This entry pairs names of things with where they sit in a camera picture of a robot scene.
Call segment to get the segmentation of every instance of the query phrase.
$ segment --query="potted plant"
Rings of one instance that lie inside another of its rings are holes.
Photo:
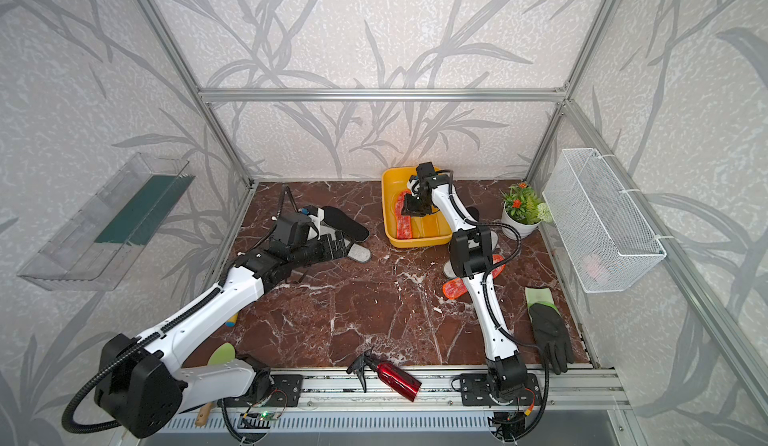
[[[502,197],[502,222],[518,230],[521,238],[531,234],[541,221],[552,221],[547,203],[525,182],[510,186],[509,192],[503,192]],[[503,231],[508,238],[514,239],[512,231],[506,228]]]

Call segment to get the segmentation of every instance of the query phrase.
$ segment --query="mesh basket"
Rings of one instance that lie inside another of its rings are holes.
[[[542,194],[586,292],[624,291],[667,255],[597,150],[562,150]]]

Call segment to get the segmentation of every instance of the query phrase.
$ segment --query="metal rail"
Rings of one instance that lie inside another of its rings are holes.
[[[563,112],[574,126],[581,139],[589,147],[600,151],[600,154],[612,154],[610,147],[592,125],[590,119],[575,101],[569,100],[563,105]],[[616,173],[628,190],[636,190],[638,185],[627,174],[624,166],[615,156],[604,156],[611,169]],[[638,209],[650,224],[650,227],[662,236],[672,236],[652,207],[645,195],[633,191],[634,201]],[[752,398],[757,409],[768,422],[768,368],[757,353],[754,346],[744,336],[739,325],[728,313],[723,303],[715,296],[706,280],[702,277],[696,265],[690,260],[678,241],[662,239],[667,249],[667,259],[663,264],[667,267],[672,279],[680,292],[696,312],[706,332],[712,337],[723,353],[723,358],[741,380],[744,390]]]
[[[213,111],[210,110],[209,106],[203,102],[198,95],[197,81],[192,74],[192,69],[187,64],[187,61],[184,60],[184,57],[181,54],[181,48],[179,48],[179,46],[176,44],[176,40],[171,35],[170,29],[165,23],[165,20],[163,19],[158,6],[154,0],[134,1],[136,2],[136,5],[138,6],[141,14],[147,20],[155,37],[158,39],[160,46],[168,56],[168,60],[173,65],[174,69],[176,69],[176,72],[181,79],[181,83],[184,85],[184,88],[187,90],[190,98],[195,103],[200,115],[203,117],[211,132],[214,134],[216,141],[221,144],[221,147],[224,149],[224,153],[233,163],[235,170],[242,177],[243,182],[245,182],[245,184],[250,187],[250,174],[245,168],[243,162],[240,160],[240,157],[235,152],[234,146],[230,142],[228,135],[224,132],[224,128],[219,123]]]
[[[544,383],[540,368],[528,371]],[[274,369],[272,374],[302,374],[299,407],[308,412],[381,412],[381,411],[508,411],[509,406],[465,407],[460,392],[451,388],[451,380],[463,373],[485,374],[485,367],[420,367],[408,372],[422,382],[413,403],[379,381],[375,373],[366,372],[368,392],[360,389],[360,381],[346,374],[344,368]],[[547,410],[631,409],[624,388],[613,370],[570,368],[568,374],[550,374]]]
[[[254,199],[254,194],[256,194],[256,186],[258,186],[258,184],[258,182],[255,182],[248,189],[248,191],[246,191],[243,199],[240,200],[240,204],[237,206],[235,217],[232,218],[232,226],[226,231],[226,235],[219,245],[219,250],[216,251],[216,257],[211,263],[213,264],[213,267],[208,270],[208,273],[203,280],[203,284],[213,284],[212,281],[214,278],[218,278],[219,274],[221,274],[221,269],[225,268],[227,264],[226,259],[229,258],[230,251],[232,251],[232,245],[237,239],[237,233],[240,232],[240,225],[242,225],[243,221],[245,220],[245,213],[248,212],[250,202]]]
[[[564,92],[542,89],[201,89],[207,103],[224,101],[560,101]]]
[[[576,63],[571,70],[571,74],[568,76],[568,80],[565,81],[564,100],[573,99],[576,88],[579,86],[584,74],[587,72],[587,68],[592,61],[595,52],[598,50],[603,36],[605,36],[605,31],[608,29],[610,20],[613,19],[616,14],[620,2],[621,0],[602,0],[600,3],[600,8],[598,8],[598,13],[594,17],[592,27],[587,33],[587,37],[584,39],[584,44],[581,45],[581,51],[576,58]],[[531,181],[534,174],[536,174],[536,170],[541,166],[544,154],[552,143],[552,139],[558,133],[560,119],[561,111],[558,106],[549,121],[542,142],[538,145],[538,149],[531,161],[531,166],[528,168],[528,172],[525,173],[526,181]]]

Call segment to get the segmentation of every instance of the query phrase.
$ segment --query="wallpaper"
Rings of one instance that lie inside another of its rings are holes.
[[[556,87],[600,0],[157,0],[204,87]]]
[[[768,360],[768,0],[624,0],[577,99]]]
[[[534,186],[543,188],[562,148],[578,147],[563,119]],[[625,292],[588,295],[557,228],[542,232],[590,355],[618,370],[648,444],[768,444],[768,424],[663,265]]]
[[[105,444],[111,432],[63,432],[63,406],[104,341],[204,287],[246,185],[132,0],[0,0],[0,52],[0,442]],[[195,179],[120,285],[49,292],[17,278],[137,152],[188,159]],[[90,397],[78,418],[108,419]]]
[[[623,0],[576,93],[763,358],[766,13],[768,0]],[[662,266],[624,293],[586,296],[556,230],[544,229],[590,350],[619,370],[649,442],[768,444],[768,426]]]
[[[218,105],[216,114],[257,179],[379,179],[390,167],[425,161],[453,168],[460,179],[492,179],[524,176],[553,108],[552,103],[227,103]]]

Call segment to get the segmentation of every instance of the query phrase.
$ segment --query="red wire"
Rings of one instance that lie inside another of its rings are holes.
[[[274,393],[283,393],[283,396],[285,396],[285,399],[286,399],[286,402],[283,404],[283,411],[281,411],[280,414],[278,414],[277,416],[274,417],[274,419],[278,419],[278,418],[280,418],[280,416],[283,415],[284,412],[286,412],[286,408],[288,407],[288,394],[285,394],[284,391],[281,391],[279,389],[276,389],[274,391]]]
[[[533,401],[531,401],[531,405],[528,406],[528,409],[525,410],[525,415],[528,416],[533,411],[533,406],[536,404],[536,394],[531,391],[531,396],[533,396]]]

